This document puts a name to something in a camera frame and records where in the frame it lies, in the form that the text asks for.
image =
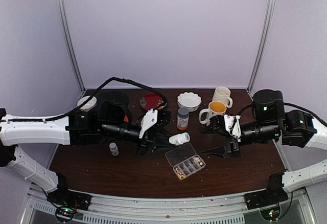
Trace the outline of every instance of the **white mug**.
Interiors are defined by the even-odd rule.
[[[220,101],[224,103],[227,108],[233,106],[233,100],[230,97],[230,90],[226,87],[217,87],[213,96],[213,101]]]
[[[224,115],[226,110],[227,110],[226,105],[223,102],[212,101],[209,103],[207,109],[203,109],[200,111],[199,122],[201,124],[206,124],[206,126],[208,126],[210,124],[210,118],[216,115]],[[201,120],[201,116],[204,113],[207,113],[206,118],[204,120]]]

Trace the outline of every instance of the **black cylindrical object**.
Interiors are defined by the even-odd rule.
[[[258,123],[248,122],[241,125],[241,143],[255,144],[266,142],[278,138],[281,134],[277,124],[260,125]]]
[[[284,101],[281,91],[263,89],[253,95],[254,115],[259,124],[276,124],[284,119]]]
[[[130,126],[119,126],[116,124],[103,124],[102,131],[111,137],[116,137],[124,141],[138,141],[141,128],[136,124]]]

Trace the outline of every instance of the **red plate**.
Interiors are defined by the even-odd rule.
[[[160,104],[162,104],[164,101],[160,98],[160,96],[156,94],[148,94],[142,97],[139,100],[139,105],[144,109],[144,110],[150,110],[158,107]]]

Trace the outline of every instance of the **white fluted bowl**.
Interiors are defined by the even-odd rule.
[[[177,103],[180,108],[186,108],[189,112],[196,111],[201,104],[201,97],[193,92],[185,92],[177,97]]]

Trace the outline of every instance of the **mug with orange liquid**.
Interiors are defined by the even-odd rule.
[[[220,101],[212,101],[209,103],[209,106],[207,109],[203,109],[199,113],[199,122],[201,124],[206,124],[208,126],[210,124],[210,118],[216,115],[225,115],[227,110],[226,105],[223,102]],[[202,114],[207,113],[206,118],[204,120],[201,120]]]

